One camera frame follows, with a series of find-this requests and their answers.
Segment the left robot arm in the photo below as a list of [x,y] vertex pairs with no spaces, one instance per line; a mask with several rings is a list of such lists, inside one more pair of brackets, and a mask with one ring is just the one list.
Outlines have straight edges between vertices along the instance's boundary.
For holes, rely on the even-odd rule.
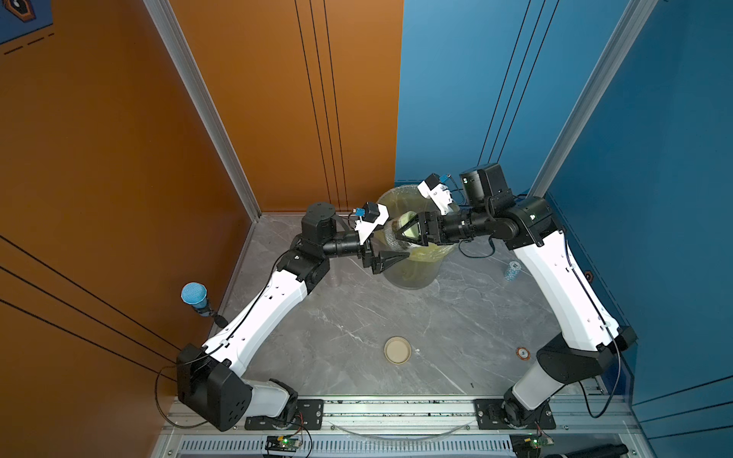
[[381,274],[408,257],[373,250],[371,237],[389,220],[384,204],[368,202],[349,224],[333,205],[317,202],[301,219],[301,232],[282,253],[263,289],[218,334],[200,347],[187,345],[177,356],[179,402],[218,431],[242,418],[268,417],[287,426],[296,415],[297,392],[275,379],[248,381],[244,374],[270,333],[328,274],[335,258],[355,257]]

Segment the cream jar lid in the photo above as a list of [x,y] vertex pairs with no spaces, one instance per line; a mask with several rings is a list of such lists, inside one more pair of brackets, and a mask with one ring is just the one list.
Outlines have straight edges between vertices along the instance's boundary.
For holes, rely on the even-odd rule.
[[412,356],[412,346],[407,339],[401,336],[390,337],[384,346],[385,358],[395,366],[406,364]]

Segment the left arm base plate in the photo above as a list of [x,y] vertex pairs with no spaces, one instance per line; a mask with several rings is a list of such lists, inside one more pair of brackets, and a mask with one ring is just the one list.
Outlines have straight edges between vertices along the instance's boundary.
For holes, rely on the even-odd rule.
[[276,429],[295,431],[299,427],[305,427],[309,431],[319,431],[322,427],[323,415],[324,401],[322,399],[305,399],[297,402],[292,420],[278,420],[265,416],[247,417],[244,428],[247,431],[276,431]]

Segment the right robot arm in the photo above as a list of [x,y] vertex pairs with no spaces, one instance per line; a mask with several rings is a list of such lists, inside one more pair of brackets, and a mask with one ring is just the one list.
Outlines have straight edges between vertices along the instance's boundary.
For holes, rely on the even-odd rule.
[[412,216],[394,236],[419,246],[461,244],[480,237],[502,240],[529,270],[560,332],[505,393],[501,409],[507,426],[534,427],[563,387],[620,366],[622,352],[635,343],[637,335],[607,311],[578,270],[566,231],[545,198],[518,198],[497,162],[477,166],[460,179],[466,208],[452,208],[446,178],[432,174],[417,189],[433,202],[435,211]]

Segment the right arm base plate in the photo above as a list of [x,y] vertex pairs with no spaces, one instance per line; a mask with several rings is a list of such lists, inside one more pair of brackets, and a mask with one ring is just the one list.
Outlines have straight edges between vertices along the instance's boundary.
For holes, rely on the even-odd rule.
[[548,401],[535,410],[527,410],[519,401],[504,399],[476,399],[473,401],[479,429],[552,429],[557,428]]

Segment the jar with green lid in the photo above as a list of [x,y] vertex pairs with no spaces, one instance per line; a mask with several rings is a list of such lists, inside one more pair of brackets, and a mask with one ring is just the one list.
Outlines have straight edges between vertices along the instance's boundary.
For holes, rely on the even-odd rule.
[[414,211],[408,211],[399,218],[392,219],[387,223],[384,229],[384,237],[387,246],[392,250],[405,251],[417,247],[417,244],[412,244],[411,242],[405,242],[404,240],[398,240],[396,238],[396,235],[400,230],[415,216],[416,213]]

